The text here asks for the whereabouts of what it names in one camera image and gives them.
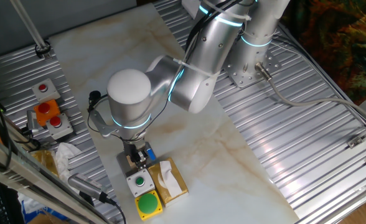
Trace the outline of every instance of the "grey cable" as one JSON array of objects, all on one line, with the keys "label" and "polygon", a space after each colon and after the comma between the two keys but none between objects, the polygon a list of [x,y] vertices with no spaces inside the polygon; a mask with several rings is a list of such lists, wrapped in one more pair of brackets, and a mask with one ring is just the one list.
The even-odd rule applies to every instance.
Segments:
[{"label": "grey cable", "polygon": [[287,100],[276,88],[275,83],[273,82],[273,80],[269,80],[269,84],[271,85],[271,87],[273,88],[274,92],[281,98],[281,100],[291,106],[309,106],[309,105],[314,105],[316,103],[322,103],[322,102],[338,102],[338,103],[343,103],[346,104],[348,106],[353,107],[355,110],[357,110],[362,116],[364,116],[366,118],[366,111],[363,110],[361,107],[357,106],[356,104],[349,102],[347,100],[343,100],[343,99],[339,99],[339,98],[322,98],[322,99],[318,99],[318,100],[312,100],[312,101],[307,101],[307,102],[292,102]]},{"label": "grey cable", "polygon": [[[275,44],[275,43],[271,43],[277,47],[280,47],[282,49],[285,49],[287,51],[290,51],[290,52],[293,52],[293,53],[296,53],[298,54],[299,56],[301,56],[303,59],[305,59],[305,61],[307,63],[310,64],[310,66],[315,69],[315,70],[318,70],[315,68],[315,66],[312,64],[312,62],[309,61],[309,59],[307,59],[306,57],[303,57],[301,54],[299,54],[298,52],[295,52],[294,50],[291,50],[291,49],[287,49],[285,47],[282,47],[280,46],[279,44]],[[307,102],[292,102],[292,101],[289,101],[287,100],[279,91],[278,89],[276,88],[276,85],[275,83],[272,81],[272,80],[269,80],[268,81],[269,84],[271,85],[272,89],[274,90],[274,92],[281,98],[281,100],[288,104],[288,105],[291,105],[291,106],[309,106],[309,105],[313,105],[313,104],[316,104],[316,103],[322,103],[322,102],[338,102],[338,103],[343,103],[345,105],[348,105],[348,106],[351,106],[353,107],[353,109],[357,110],[364,118],[366,118],[366,111],[363,110],[361,107],[357,106],[356,104],[350,102],[350,101],[347,101],[347,100],[343,100],[343,99],[339,99],[339,98],[322,98],[322,99],[318,99],[318,100],[312,100],[312,101],[307,101]]]}]

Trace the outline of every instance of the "white cable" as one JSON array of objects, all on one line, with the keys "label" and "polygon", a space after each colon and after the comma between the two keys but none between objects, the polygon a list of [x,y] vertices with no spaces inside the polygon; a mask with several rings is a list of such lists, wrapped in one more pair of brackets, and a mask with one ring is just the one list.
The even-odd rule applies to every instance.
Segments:
[{"label": "white cable", "polygon": [[199,72],[199,73],[201,73],[201,74],[203,74],[205,76],[208,76],[208,77],[211,77],[211,78],[217,78],[218,77],[218,73],[216,73],[216,74],[207,73],[207,72],[205,72],[205,71],[203,71],[203,70],[201,70],[201,69],[199,69],[199,68],[197,68],[197,67],[195,67],[193,65],[189,65],[188,63],[183,62],[182,60],[179,60],[179,59],[174,58],[173,61],[176,62],[176,63],[178,63],[179,65],[183,65],[183,66],[185,66],[185,67],[187,67],[187,68],[189,68],[191,70],[194,70],[196,72]]},{"label": "white cable", "polygon": [[[309,59],[307,59],[306,57],[303,57],[303,55],[301,55],[300,53],[298,52],[295,52],[294,50],[291,50],[291,49],[287,49],[285,47],[282,47],[280,46],[279,44],[275,44],[273,42],[271,42],[271,44],[277,46],[277,47],[280,47],[282,49],[285,49],[287,51],[290,51],[290,52],[293,52],[293,53],[296,53],[298,54],[299,56],[301,56],[303,59],[305,59],[305,61],[307,61],[311,67],[313,67],[313,69],[315,69],[315,71],[318,71],[318,69],[312,64],[312,62],[310,62]],[[297,103],[297,102],[293,102],[293,101],[289,101],[287,100],[279,91],[278,89],[276,88],[273,80],[269,80],[268,81],[269,84],[271,85],[272,89],[274,90],[274,92],[281,98],[281,100],[288,104],[288,105],[291,105],[291,106],[309,106],[309,105],[313,105],[313,104],[316,104],[316,103],[322,103],[322,102],[328,102],[328,101],[333,101],[333,102],[338,102],[338,103],[343,103],[343,104],[346,104],[348,106],[351,106],[353,107],[355,110],[357,110],[362,116],[364,116],[366,118],[366,111],[363,110],[361,107],[357,106],[356,104],[350,102],[350,101],[347,101],[347,100],[343,100],[343,99],[339,99],[339,98],[322,98],[322,99],[318,99],[318,100],[312,100],[312,101],[307,101],[307,102],[300,102],[300,103]]]},{"label": "white cable", "polygon": [[231,12],[228,12],[228,11],[224,11],[223,9],[217,7],[216,5],[212,4],[208,0],[203,0],[203,2],[205,4],[207,4],[209,7],[211,7],[212,9],[215,9],[216,11],[218,11],[218,12],[220,12],[222,14],[226,14],[228,16],[231,16],[231,17],[237,18],[237,19],[244,19],[246,21],[250,21],[251,20],[251,17],[249,15],[241,16],[241,15],[234,14],[234,13],[231,13]]}]

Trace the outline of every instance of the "emergency stop button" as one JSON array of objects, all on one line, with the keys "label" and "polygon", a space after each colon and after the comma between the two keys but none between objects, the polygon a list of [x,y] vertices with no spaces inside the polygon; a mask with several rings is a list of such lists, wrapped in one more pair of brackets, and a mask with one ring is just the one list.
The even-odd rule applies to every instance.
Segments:
[{"label": "emergency stop button", "polygon": [[39,87],[38,87],[39,91],[41,91],[42,93],[43,92],[46,92],[47,91],[47,85],[45,84],[41,84]]},{"label": "emergency stop button", "polygon": [[61,126],[61,119],[58,116],[54,116],[53,118],[50,119],[49,123],[53,127],[58,128]]},{"label": "emergency stop button", "polygon": [[41,103],[38,107],[38,111],[43,114],[47,114],[50,111],[50,105],[47,103]]}]

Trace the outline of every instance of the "ribbed aluminum panel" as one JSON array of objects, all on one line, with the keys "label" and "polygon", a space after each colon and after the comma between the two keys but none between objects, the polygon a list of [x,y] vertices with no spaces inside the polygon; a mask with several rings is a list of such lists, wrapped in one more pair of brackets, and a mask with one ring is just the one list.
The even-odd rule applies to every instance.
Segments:
[{"label": "ribbed aluminum panel", "polygon": [[[27,123],[27,110],[33,110],[38,101],[31,90],[31,86],[50,78],[61,94],[63,103],[59,105],[61,112],[65,113],[75,131],[75,136],[67,142],[73,144],[81,153],[69,158],[69,170],[71,174],[81,173],[108,187],[108,193],[116,200],[105,169],[97,154],[95,145],[89,135],[87,126],[71,89],[65,79],[54,51],[52,60],[42,60],[35,54],[34,46],[26,47],[11,54],[0,57],[0,102],[6,107],[7,117],[20,128]],[[34,139],[40,142],[51,142],[50,149],[57,149],[59,144],[55,142],[48,130],[41,128]],[[120,211],[112,205],[102,204],[94,200],[96,209],[109,221],[121,220]]]},{"label": "ribbed aluminum panel", "polygon": [[[184,47],[194,22],[181,2],[154,5]],[[280,29],[275,38],[279,35],[290,39]],[[273,80],[288,99],[344,96],[299,55],[271,49],[282,65]],[[365,128],[345,106],[291,107],[280,103],[264,80],[238,88],[226,73],[219,76],[214,95],[300,218],[298,223],[317,223],[366,187],[366,147],[351,150],[346,144]]]}]

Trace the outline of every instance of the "metal frame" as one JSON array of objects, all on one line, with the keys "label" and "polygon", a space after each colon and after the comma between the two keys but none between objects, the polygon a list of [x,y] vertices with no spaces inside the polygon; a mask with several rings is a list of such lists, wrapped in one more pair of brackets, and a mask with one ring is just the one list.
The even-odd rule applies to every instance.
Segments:
[{"label": "metal frame", "polygon": [[[72,189],[57,179],[28,152],[16,146],[9,170],[0,171],[0,182],[79,223],[109,221]],[[0,164],[7,160],[7,148],[0,144]]]},{"label": "metal frame", "polygon": [[11,4],[13,5],[14,9],[17,11],[18,15],[20,16],[23,23],[26,25],[29,33],[31,34],[32,38],[34,39],[36,45],[39,47],[38,52],[43,55],[43,57],[48,60],[51,59],[52,56],[50,54],[50,45],[47,44],[43,38],[40,36],[38,30],[36,29],[34,23],[32,22],[31,18],[28,16],[26,9],[21,4],[20,0],[10,0]]}]

